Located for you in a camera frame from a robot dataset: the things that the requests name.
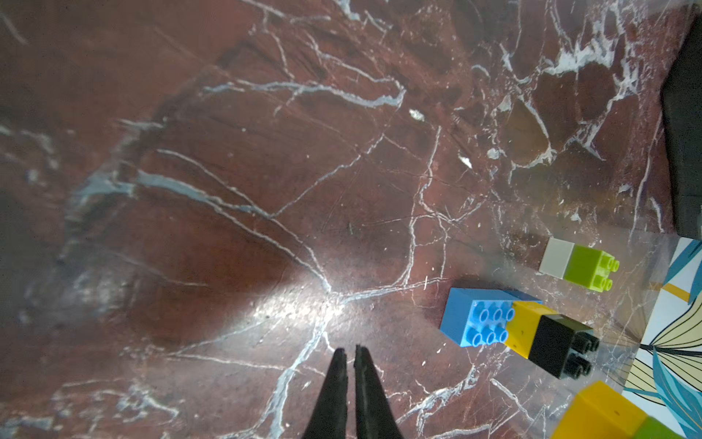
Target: red marble floor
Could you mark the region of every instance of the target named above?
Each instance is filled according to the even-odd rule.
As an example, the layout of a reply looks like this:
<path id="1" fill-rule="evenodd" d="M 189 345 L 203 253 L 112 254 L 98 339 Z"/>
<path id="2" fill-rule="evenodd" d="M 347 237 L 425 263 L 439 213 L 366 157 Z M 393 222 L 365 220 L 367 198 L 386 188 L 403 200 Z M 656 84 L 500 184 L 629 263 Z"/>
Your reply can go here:
<path id="1" fill-rule="evenodd" d="M 0 437 L 295 438 L 356 343 L 406 438 L 548 436 L 625 374 L 670 257 L 658 93 L 695 13 L 3 3 Z M 614 288 L 538 275 L 549 236 Z M 454 284 L 593 326 L 597 371 L 453 345 Z"/>

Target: lego stud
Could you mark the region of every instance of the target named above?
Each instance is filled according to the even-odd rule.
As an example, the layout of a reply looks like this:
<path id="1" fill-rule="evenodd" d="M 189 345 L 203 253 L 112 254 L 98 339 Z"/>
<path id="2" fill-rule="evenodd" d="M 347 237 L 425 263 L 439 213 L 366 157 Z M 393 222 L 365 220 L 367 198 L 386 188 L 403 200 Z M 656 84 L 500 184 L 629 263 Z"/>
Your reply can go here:
<path id="1" fill-rule="evenodd" d="M 592 363 L 587 361 L 585 358 L 575 355 L 574 360 L 583 367 L 583 375 L 587 376 L 592 371 Z"/>
<path id="2" fill-rule="evenodd" d="M 602 260 L 600 260 L 600 267 L 606 268 L 609 271 L 617 271 L 619 269 L 619 261 L 617 261 L 613 256 L 608 254 L 602 254 Z"/>
<path id="3" fill-rule="evenodd" d="M 495 328 L 495 339 L 497 340 L 497 342 L 504 343 L 507 341 L 507 338 L 509 338 L 509 336 L 510 336 L 510 333 L 507 332 L 507 330 L 505 328 L 503 328 L 501 326 L 498 326 L 497 328 Z"/>
<path id="4" fill-rule="evenodd" d="M 511 322 L 514 319 L 515 319 L 515 309 L 510 306 L 509 309 L 505 312 L 505 320 L 507 320 L 508 322 Z"/>
<path id="5" fill-rule="evenodd" d="M 468 332 L 465 333 L 465 339 L 468 340 L 471 346 L 478 346 L 482 344 L 482 335 L 475 328 L 468 328 Z"/>
<path id="6" fill-rule="evenodd" d="M 585 336 L 583 332 L 575 334 L 573 341 L 571 342 L 571 348 L 575 349 L 579 353 L 588 353 L 592 349 L 592 343 L 590 339 Z"/>
<path id="7" fill-rule="evenodd" d="M 595 278 L 592 280 L 592 285 L 604 291 L 609 291 L 612 288 L 612 281 L 606 277 L 595 275 Z"/>
<path id="8" fill-rule="evenodd" d="M 590 340 L 590 351 L 595 352 L 597 349 L 600 348 L 600 339 L 597 338 L 596 336 L 587 333 L 587 332 L 581 332 L 581 334 L 585 337 L 587 337 L 588 340 Z"/>
<path id="9" fill-rule="evenodd" d="M 572 379 L 578 379 L 583 374 L 583 366 L 577 358 L 578 356 L 574 353 L 568 355 L 568 360 L 566 360 L 566 365 L 563 368 L 563 372 Z"/>
<path id="10" fill-rule="evenodd" d="M 502 310 L 495 303 L 490 305 L 490 308 L 488 308 L 488 311 L 490 312 L 490 318 L 492 320 L 500 320 L 502 318 Z"/>
<path id="11" fill-rule="evenodd" d="M 473 308 L 473 314 L 470 316 L 470 319 L 479 325 L 482 325 L 485 323 L 490 316 L 490 312 L 485 309 L 485 305 L 483 303 L 478 303 L 475 308 Z"/>
<path id="12" fill-rule="evenodd" d="M 495 331 L 490 328 L 485 328 L 482 330 L 481 334 L 485 344 L 495 344 Z"/>

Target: stacked lego bricks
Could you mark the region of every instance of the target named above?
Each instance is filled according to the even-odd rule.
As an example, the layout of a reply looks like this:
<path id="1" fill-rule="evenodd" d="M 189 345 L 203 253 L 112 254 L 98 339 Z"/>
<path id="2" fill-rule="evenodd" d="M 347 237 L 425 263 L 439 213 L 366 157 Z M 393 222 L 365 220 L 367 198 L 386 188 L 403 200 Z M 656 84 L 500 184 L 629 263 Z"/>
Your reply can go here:
<path id="1" fill-rule="evenodd" d="M 591 327 L 521 291 L 452 288 L 441 331 L 461 347 L 504 343 L 557 378 L 589 375 Z"/>

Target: blue lego brick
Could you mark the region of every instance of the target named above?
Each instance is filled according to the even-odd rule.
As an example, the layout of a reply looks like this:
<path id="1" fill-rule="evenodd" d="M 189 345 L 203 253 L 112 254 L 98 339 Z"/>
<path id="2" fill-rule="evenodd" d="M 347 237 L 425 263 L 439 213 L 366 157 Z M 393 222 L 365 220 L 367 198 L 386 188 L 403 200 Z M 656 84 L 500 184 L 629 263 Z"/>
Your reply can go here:
<path id="1" fill-rule="evenodd" d="M 451 288 L 441 331 L 461 347 L 504 343 L 515 299 L 500 289 Z"/>
<path id="2" fill-rule="evenodd" d="M 506 290 L 505 293 L 511 294 L 512 296 L 514 296 L 515 299 L 516 299 L 516 301 L 520 301 L 520 302 L 536 302 L 536 303 L 540 303 L 540 304 L 543 305 L 543 301 L 542 301 L 541 299 L 537 299 L 536 297 L 534 297 L 534 296 L 532 296 L 532 295 L 530 295 L 530 294 L 527 294 L 527 293 L 525 293 L 525 292 L 523 292 L 523 291 L 519 291 L 519 290 L 516 290 L 516 289 L 510 289 L 510 290 Z"/>

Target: lime green lego brick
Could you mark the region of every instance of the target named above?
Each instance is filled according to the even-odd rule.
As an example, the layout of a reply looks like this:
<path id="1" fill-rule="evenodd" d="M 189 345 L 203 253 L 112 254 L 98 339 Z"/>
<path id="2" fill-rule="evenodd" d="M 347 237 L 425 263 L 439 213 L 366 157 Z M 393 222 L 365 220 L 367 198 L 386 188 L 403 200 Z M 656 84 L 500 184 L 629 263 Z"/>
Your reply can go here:
<path id="1" fill-rule="evenodd" d="M 563 278 L 593 291 L 603 292 L 612 288 L 609 273 L 619 269 L 619 261 L 611 254 L 597 249 L 576 245 L 573 248 Z"/>
<path id="2" fill-rule="evenodd" d="M 647 417 L 631 439 L 682 439 L 682 436 L 661 424 L 658 419 Z"/>

